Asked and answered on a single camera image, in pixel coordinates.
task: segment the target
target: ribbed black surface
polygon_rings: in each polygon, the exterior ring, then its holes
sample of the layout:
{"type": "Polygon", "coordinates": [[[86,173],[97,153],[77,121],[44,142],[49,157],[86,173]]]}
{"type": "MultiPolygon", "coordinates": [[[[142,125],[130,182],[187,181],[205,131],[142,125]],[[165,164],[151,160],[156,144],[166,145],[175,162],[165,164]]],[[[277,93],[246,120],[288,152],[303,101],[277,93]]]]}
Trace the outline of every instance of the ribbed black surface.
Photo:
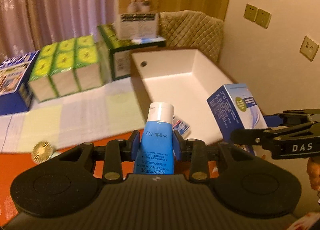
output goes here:
{"type": "Polygon", "coordinates": [[[130,175],[121,184],[104,186],[98,198],[77,213],[60,218],[21,213],[4,229],[283,230],[294,220],[292,215],[273,219],[238,215],[221,205],[207,186],[189,183],[183,175],[130,175]]]}

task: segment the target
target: electrical outlet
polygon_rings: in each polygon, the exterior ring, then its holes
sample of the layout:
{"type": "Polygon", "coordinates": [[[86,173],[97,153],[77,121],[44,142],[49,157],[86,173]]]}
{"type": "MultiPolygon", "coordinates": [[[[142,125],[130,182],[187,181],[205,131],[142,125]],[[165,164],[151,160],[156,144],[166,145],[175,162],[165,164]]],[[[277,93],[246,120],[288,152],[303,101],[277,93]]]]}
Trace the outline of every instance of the electrical outlet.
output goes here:
{"type": "Polygon", "coordinates": [[[267,29],[269,26],[270,19],[271,19],[270,13],[264,10],[258,9],[257,17],[256,17],[256,23],[258,25],[267,29]]]}
{"type": "Polygon", "coordinates": [[[244,18],[254,22],[256,20],[257,11],[258,11],[257,7],[247,4],[244,11],[244,18]]]}
{"type": "Polygon", "coordinates": [[[316,56],[318,48],[318,44],[316,44],[308,36],[305,36],[300,48],[300,53],[305,55],[305,57],[312,62],[316,56]]]}

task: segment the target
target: blue box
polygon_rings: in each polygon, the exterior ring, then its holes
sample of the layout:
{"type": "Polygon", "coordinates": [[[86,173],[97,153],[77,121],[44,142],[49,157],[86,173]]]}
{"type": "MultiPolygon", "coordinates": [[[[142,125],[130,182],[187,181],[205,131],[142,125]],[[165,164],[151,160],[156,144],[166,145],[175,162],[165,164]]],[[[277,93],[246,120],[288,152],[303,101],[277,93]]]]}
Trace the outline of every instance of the blue box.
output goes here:
{"type": "Polygon", "coordinates": [[[4,60],[0,66],[0,115],[29,110],[32,93],[28,80],[38,51],[4,60]]]}
{"type": "Polygon", "coordinates": [[[235,129],[268,127],[246,84],[223,85],[207,102],[227,142],[235,129]]]}

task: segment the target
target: white cap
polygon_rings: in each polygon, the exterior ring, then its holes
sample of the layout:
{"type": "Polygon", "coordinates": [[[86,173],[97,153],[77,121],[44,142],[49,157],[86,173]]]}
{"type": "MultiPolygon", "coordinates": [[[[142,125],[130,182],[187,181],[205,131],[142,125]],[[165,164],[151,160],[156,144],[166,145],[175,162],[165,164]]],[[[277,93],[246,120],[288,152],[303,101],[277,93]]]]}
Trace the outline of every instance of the white cap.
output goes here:
{"type": "Polygon", "coordinates": [[[173,105],[164,102],[151,103],[148,114],[148,121],[167,122],[172,124],[173,105]]]}

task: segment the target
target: orange table surface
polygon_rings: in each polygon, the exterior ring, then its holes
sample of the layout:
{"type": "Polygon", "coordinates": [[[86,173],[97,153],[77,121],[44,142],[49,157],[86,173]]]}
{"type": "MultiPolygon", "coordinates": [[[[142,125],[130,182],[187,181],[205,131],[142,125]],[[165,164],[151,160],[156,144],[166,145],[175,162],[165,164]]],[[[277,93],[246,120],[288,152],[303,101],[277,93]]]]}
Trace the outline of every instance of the orange table surface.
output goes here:
{"type": "MultiPolygon", "coordinates": [[[[108,141],[117,138],[128,139],[131,133],[110,137],[104,140],[94,142],[95,146],[105,145],[108,141]]],[[[59,151],[66,151],[70,148],[65,148],[59,151]]],[[[17,154],[0,154],[0,226],[6,224],[11,218],[13,218],[18,212],[13,204],[10,197],[10,185],[12,181],[20,173],[36,166],[36,164],[31,160],[30,153],[17,153],[17,154]]],[[[97,178],[102,177],[102,167],[103,161],[97,161],[96,168],[94,171],[94,176],[97,178]]],[[[216,177],[217,174],[213,173],[212,170],[215,167],[215,162],[209,163],[210,176],[216,177]]],[[[175,162],[174,172],[176,174],[185,174],[189,177],[189,162],[175,162]]],[[[126,176],[128,173],[133,172],[133,162],[122,162],[123,175],[126,176]]]]}

